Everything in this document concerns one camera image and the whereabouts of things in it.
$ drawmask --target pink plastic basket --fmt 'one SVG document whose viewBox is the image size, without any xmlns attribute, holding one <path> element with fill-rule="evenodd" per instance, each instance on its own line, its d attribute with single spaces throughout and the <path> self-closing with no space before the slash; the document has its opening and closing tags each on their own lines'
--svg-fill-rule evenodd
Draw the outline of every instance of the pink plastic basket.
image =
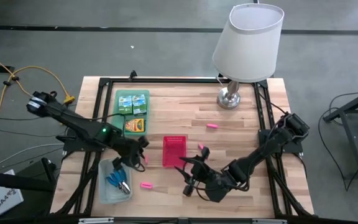
<svg viewBox="0 0 358 224">
<path fill-rule="evenodd" d="M 186 156 L 186 136 L 164 136 L 162 148 L 162 166 L 182 168 Z"/>
</svg>

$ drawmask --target concrete floor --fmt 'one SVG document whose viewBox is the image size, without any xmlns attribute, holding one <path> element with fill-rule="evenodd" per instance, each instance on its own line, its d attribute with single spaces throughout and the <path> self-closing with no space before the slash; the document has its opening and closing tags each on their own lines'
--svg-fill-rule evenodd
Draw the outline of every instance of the concrete floor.
<svg viewBox="0 0 358 224">
<path fill-rule="evenodd" d="M 218 0 L 0 0 L 0 24 L 116 27 L 223 27 L 231 7 L 251 1 Z M 261 0 L 286 13 L 285 29 L 358 30 L 358 1 Z M 215 76 L 211 55 L 219 34 L 21 32 L 0 31 L 0 61 L 16 68 L 39 65 L 59 75 L 69 93 L 78 96 L 85 75 Z M 334 162 L 323 148 L 317 120 L 336 95 L 358 91 L 358 36 L 283 35 L 275 77 L 285 79 L 291 110 L 310 126 L 304 141 L 304 160 L 315 213 L 321 217 L 358 220 L 358 179 L 345 191 Z M 0 74 L 2 81 L 7 75 Z M 53 77 L 40 71 L 21 74 L 29 91 L 57 90 Z M 341 105 L 351 98 L 341 98 Z M 9 88 L 0 117 L 32 118 L 26 112 L 28 97 Z M 39 135 L 64 130 L 51 119 L 0 121 L 0 128 Z M 345 173 L 357 168 L 344 131 L 322 124 L 327 145 Z M 0 160 L 54 138 L 0 133 Z M 11 159 L 13 164 L 54 149 L 40 148 Z M 61 154 L 49 155 L 59 166 Z M 27 162 L 14 167 L 20 170 Z"/>
</svg>

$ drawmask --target pliers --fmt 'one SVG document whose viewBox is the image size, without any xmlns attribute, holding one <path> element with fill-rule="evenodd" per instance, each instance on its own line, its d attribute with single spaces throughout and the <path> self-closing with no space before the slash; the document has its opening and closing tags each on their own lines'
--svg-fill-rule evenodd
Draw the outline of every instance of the pliers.
<svg viewBox="0 0 358 224">
<path fill-rule="evenodd" d="M 110 173 L 110 177 L 106 177 L 106 179 L 111 185 L 118 187 L 124 194 L 130 194 L 131 190 L 126 184 L 127 175 L 123 168 L 114 170 L 113 173 Z"/>
</svg>

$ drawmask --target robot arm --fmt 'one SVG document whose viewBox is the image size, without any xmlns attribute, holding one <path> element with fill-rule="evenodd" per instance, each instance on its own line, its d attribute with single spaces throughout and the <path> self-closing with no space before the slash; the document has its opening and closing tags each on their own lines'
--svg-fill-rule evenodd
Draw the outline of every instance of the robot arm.
<svg viewBox="0 0 358 224">
<path fill-rule="evenodd" d="M 198 182 L 205 184 L 205 189 L 200 190 L 205 190 L 206 195 L 213 202 L 220 202 L 232 189 L 247 191 L 250 176 L 256 165 L 289 142 L 304 140 L 309 133 L 308 130 L 309 127 L 296 114 L 286 113 L 272 128 L 265 144 L 258 147 L 247 157 L 233 160 L 221 172 L 211 169 L 204 163 L 209 155 L 207 147 L 204 147 L 201 151 L 201 157 L 182 157 L 181 159 L 186 163 L 193 164 L 192 176 L 187 174 L 184 169 L 176 167 L 187 183 L 183 193 L 189 197 L 193 189 L 198 189 L 195 186 Z"/>
<path fill-rule="evenodd" d="M 143 148 L 149 143 L 145 137 L 138 141 L 125 138 L 121 129 L 100 123 L 97 119 L 84 118 L 67 109 L 56 100 L 56 94 L 34 92 L 27 104 L 27 110 L 40 117 L 52 117 L 69 127 L 69 135 L 57 136 L 65 143 L 66 151 L 103 151 L 111 148 L 121 156 L 119 162 L 136 167 L 143 157 Z"/>
</svg>

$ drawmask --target silver lamp base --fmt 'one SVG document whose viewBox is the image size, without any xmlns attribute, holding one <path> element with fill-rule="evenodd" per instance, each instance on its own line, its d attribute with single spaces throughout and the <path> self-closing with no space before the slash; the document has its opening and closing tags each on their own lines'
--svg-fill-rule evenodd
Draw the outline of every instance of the silver lamp base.
<svg viewBox="0 0 358 224">
<path fill-rule="evenodd" d="M 239 105 L 240 99 L 240 94 L 238 92 L 229 94 L 227 88 L 225 87 L 219 91 L 216 102 L 221 108 L 231 110 Z"/>
</svg>

